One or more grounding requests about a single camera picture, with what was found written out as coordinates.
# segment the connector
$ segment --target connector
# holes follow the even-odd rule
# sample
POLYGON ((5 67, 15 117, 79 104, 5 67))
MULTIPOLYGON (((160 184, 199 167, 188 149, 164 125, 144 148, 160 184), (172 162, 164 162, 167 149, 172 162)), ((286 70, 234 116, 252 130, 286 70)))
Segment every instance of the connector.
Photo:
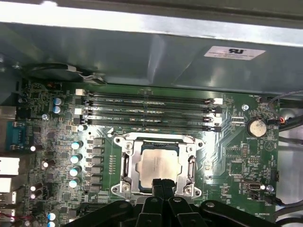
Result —
POLYGON ((243 183, 247 187, 248 190, 252 190, 252 191, 260 191, 261 190, 260 182, 253 181, 253 180, 245 180, 243 183))
POLYGON ((272 204, 272 205, 277 205, 277 206, 284 206, 285 204, 282 202, 282 200, 280 200, 279 198, 272 196, 272 195, 266 195, 264 196, 264 200, 268 203, 268 204, 272 204))
POLYGON ((16 204, 17 191, 10 193, 0 193, 0 204, 16 204))

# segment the motherboard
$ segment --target motherboard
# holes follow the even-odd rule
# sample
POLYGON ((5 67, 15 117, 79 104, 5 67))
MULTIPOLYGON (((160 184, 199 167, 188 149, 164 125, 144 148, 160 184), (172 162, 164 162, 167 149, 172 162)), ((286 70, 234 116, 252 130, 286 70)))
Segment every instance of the motherboard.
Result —
POLYGON ((0 186, 10 214, 0 221, 20 213, 25 226, 64 225, 116 200, 135 204, 157 178, 197 205, 221 201, 264 219, 275 211, 265 199, 279 180, 267 96, 43 80, 22 88, 16 116, 2 107, 0 159, 26 159, 23 172, 1 172, 26 181, 0 186))

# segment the screw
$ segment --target screw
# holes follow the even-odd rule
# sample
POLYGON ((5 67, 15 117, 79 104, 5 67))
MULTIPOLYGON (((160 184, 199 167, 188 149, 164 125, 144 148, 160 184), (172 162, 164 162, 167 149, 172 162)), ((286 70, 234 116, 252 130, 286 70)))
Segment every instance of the screw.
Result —
POLYGON ((268 185, 268 186, 266 187, 266 191, 268 191, 268 192, 273 192, 274 190, 275 190, 274 187, 271 186, 271 185, 268 185))
POLYGON ((190 195, 191 194, 191 187, 190 186, 187 186, 185 189, 184 189, 184 193, 186 195, 190 195))
POLYGON ((129 190, 130 190, 130 186, 128 184, 123 185, 122 187, 123 192, 129 192, 129 190))
POLYGON ((212 203, 212 202, 208 202, 206 205, 211 208, 214 207, 214 203, 212 203))
POLYGON ((193 145, 189 145, 187 147, 187 151, 192 152, 194 150, 193 145))
POLYGON ((126 149, 131 149, 131 148, 133 148, 132 143, 130 143, 130 142, 126 143, 125 148, 126 148, 126 149))
POLYGON ((15 65, 12 66, 14 69, 19 70, 21 67, 19 65, 19 62, 17 62, 15 65))
POLYGON ((181 198, 176 197, 176 198, 174 198, 174 201, 175 201, 175 202, 181 202, 182 200, 181 200, 181 198))
POLYGON ((242 110, 247 111, 250 108, 249 105, 243 104, 242 105, 242 110))

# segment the electrolytic capacitor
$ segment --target electrolytic capacitor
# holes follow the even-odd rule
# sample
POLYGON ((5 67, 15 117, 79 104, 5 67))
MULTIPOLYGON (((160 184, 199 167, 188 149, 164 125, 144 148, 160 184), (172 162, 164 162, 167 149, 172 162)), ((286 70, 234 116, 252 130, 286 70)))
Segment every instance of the electrolytic capacitor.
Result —
POLYGON ((76 142, 73 142, 71 144, 71 148, 74 149, 74 150, 77 150, 77 149, 79 149, 82 146, 83 146, 83 142, 82 141, 76 141, 76 142))
POLYGON ((48 161, 44 161, 42 163, 42 166, 46 169, 48 167, 52 167, 56 164, 55 160, 51 159, 51 160, 48 160, 48 161))
POLYGON ((39 145, 34 145, 34 146, 31 146, 30 147, 30 150, 31 151, 41 151, 41 150, 43 150, 44 148, 43 148, 43 145, 41 145, 41 144, 39 144, 39 145))
POLYGON ((42 186, 43 186, 43 184, 42 184, 41 182, 39 182, 39 183, 36 183, 36 184, 34 184, 33 186, 31 186, 31 187, 30 187, 30 190, 31 190, 32 192, 34 192, 34 191, 36 191, 36 190, 42 188, 42 186))
POLYGON ((76 164, 76 163, 80 162, 82 158, 83 158, 82 154, 73 155, 71 157, 71 163, 76 164))
POLYGON ((54 106, 53 112, 55 114, 62 114, 63 113, 63 109, 61 109, 59 106, 54 106))
POLYGON ((78 131, 85 131, 87 128, 88 128, 87 125, 85 125, 85 124, 82 125, 81 124, 81 125, 78 126, 78 131))
POLYGON ((55 98, 55 99, 53 100, 53 103, 54 103, 55 105, 63 105, 63 101, 62 101, 62 99, 60 99, 60 98, 55 98))
POLYGON ((34 200, 35 198, 39 197, 40 195, 42 195, 42 190, 41 190, 41 189, 39 189, 39 190, 37 190, 37 191, 35 191, 35 192, 32 192, 32 193, 30 194, 30 198, 31 198, 32 200, 34 200))
POLYGON ((73 169, 70 170, 71 176, 76 176, 81 172, 82 168, 81 166, 75 166, 73 169))
POLYGON ((52 210, 48 215, 47 219, 50 221, 54 221, 56 218, 59 217, 59 211, 58 210, 52 210))
POLYGON ((47 223, 47 227, 57 227, 58 225, 58 219, 55 219, 53 221, 50 221, 47 223))
POLYGON ((80 179, 79 178, 77 178, 77 177, 75 177, 75 178, 73 178, 70 182, 69 182, 69 186, 71 187, 71 188, 75 188, 75 187, 77 187, 77 185, 80 183, 80 179))

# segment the blue serial port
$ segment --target blue serial port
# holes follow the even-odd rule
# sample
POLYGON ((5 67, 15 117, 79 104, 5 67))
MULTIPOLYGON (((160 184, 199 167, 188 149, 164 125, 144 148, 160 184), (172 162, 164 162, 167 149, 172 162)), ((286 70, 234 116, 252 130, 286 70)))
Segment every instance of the blue serial port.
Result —
POLYGON ((24 122, 8 122, 6 127, 5 150, 16 150, 24 147, 26 125, 24 122))

